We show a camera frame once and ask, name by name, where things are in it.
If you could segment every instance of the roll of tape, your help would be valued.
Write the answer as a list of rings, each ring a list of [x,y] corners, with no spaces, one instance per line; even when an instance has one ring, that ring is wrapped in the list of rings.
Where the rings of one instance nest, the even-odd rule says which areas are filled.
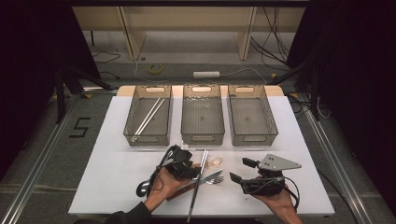
[[[156,65],[156,64],[152,64],[149,66],[148,68],[148,72],[152,75],[158,75],[163,71],[163,66],[162,65]]]

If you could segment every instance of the white tabletop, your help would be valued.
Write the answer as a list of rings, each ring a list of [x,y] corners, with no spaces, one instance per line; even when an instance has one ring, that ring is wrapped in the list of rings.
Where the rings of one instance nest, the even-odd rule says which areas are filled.
[[[250,179],[257,169],[242,163],[242,158],[261,161],[267,153],[300,163],[301,169],[283,171],[298,186],[301,200],[300,215],[328,216],[334,213],[329,197],[323,188],[316,167],[309,154],[301,130],[293,115],[287,97],[268,97],[279,134],[270,147],[233,147],[226,98],[222,98],[225,134],[223,145],[210,147],[208,160],[222,157],[222,164],[205,169],[203,176],[223,169],[225,176],[219,185],[202,185],[199,188],[192,212],[193,217],[260,217],[272,212],[260,201],[243,194],[239,185],[230,179],[230,172]],[[135,194],[137,185],[147,180],[172,145],[181,143],[182,98],[175,97],[172,112],[170,146],[130,147],[123,135],[132,97],[113,97],[105,121],[93,148],[85,173],[69,213],[78,216],[112,214],[129,211],[145,198]],[[203,151],[197,147],[192,160],[199,163]],[[296,188],[287,180],[293,192]],[[155,217],[186,217],[189,213],[193,190],[165,201],[153,215]]]

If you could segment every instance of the power strip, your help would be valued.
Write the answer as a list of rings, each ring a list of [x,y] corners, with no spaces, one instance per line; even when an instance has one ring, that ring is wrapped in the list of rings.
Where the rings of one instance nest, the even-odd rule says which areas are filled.
[[[194,78],[220,77],[220,72],[194,72]]]

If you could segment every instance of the spoon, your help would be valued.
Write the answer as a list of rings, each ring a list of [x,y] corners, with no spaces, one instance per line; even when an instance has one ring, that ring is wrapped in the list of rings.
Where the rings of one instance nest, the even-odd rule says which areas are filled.
[[[138,197],[143,197],[146,195],[147,191],[149,188],[149,180],[145,180],[142,183],[140,183],[137,188],[136,188],[136,195]]]

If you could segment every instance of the person's right hand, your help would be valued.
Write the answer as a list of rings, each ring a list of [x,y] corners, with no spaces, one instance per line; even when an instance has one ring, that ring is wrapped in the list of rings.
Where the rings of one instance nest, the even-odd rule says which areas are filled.
[[[284,189],[282,189],[279,194],[271,197],[261,195],[252,196],[265,203],[271,209],[271,211],[284,223],[303,223],[297,216],[289,193]]]

